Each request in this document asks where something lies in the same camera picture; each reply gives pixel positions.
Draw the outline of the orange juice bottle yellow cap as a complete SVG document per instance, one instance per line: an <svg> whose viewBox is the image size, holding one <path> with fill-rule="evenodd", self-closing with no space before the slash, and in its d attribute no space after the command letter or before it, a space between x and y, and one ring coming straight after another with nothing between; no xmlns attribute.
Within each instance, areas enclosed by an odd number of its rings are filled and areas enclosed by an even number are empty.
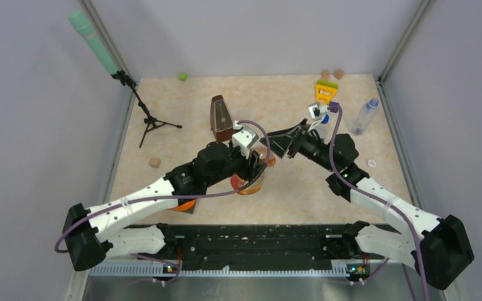
<svg viewBox="0 0 482 301"><path fill-rule="evenodd" d="M259 154L260 162L265 163L266 155L267 155L267 148L266 147L254 147L251 150L251 153L257 152ZM265 177L271 172L272 168L276 164L276 157L275 155L270 152L269 161L267 163L266 169L263 173L259 176L259 178L253 182L251 185L247 186L244 190L240 190L241 187L245 186L249 181L241 179L238 175L234 174L230 178L230 185L232 189L238 189L237 194L246 196L251 195L259 192L262 189L262 186L265 181Z"/></svg>

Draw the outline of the clear small water bottle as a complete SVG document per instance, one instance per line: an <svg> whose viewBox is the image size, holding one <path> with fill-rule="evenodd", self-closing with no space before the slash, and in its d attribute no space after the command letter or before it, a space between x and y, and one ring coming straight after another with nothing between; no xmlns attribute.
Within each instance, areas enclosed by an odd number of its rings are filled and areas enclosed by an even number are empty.
<svg viewBox="0 0 482 301"><path fill-rule="evenodd" d="M357 136L362 135L375 118L379 108L380 101L377 98L365 102L351 127L351 133Z"/></svg>

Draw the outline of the blue cap labelled bottle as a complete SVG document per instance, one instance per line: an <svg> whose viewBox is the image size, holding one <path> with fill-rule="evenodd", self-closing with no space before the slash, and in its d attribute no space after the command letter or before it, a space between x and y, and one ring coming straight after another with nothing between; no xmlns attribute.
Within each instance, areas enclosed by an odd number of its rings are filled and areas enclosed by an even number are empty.
<svg viewBox="0 0 482 301"><path fill-rule="evenodd" d="M320 138L322 141L325 140L325 138L328 135L328 123L329 123L329 115L326 114L324 118L321 120L321 122L315 126L315 128L312 130L313 134Z"/></svg>

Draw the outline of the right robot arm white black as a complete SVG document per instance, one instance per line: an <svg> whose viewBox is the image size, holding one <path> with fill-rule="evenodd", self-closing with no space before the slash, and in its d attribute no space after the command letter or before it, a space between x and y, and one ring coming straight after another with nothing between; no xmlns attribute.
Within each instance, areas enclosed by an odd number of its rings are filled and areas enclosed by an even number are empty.
<svg viewBox="0 0 482 301"><path fill-rule="evenodd" d="M355 164L359 156L349 134L335 134L328 142L310 134L306 120L285 130L268 133L280 158L301 154L331 172L326 178L332 192L351 204L381 217L392 230L357 221L343 233L343 251L350 258L364 253L381 255L413 268L428 285L447 289L473 262L474 254L463 222L423 211L376 182Z"/></svg>

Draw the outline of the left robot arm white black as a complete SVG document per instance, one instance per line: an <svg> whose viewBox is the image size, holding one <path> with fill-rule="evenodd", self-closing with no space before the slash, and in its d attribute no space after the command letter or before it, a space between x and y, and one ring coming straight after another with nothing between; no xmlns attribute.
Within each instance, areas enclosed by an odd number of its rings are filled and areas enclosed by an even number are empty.
<svg viewBox="0 0 482 301"><path fill-rule="evenodd" d="M57 253L68 254L72 268L89 270L108 258L142 253L168 259L175 254L176 238L169 226L146 228L132 225L154 213L175 209L188 201L210 198L208 188L232 176L243 180L239 193L250 187L267 169L270 152L251 149L243 142L211 142L196 157L175 167L146 187L106 204L70 207Z"/></svg>

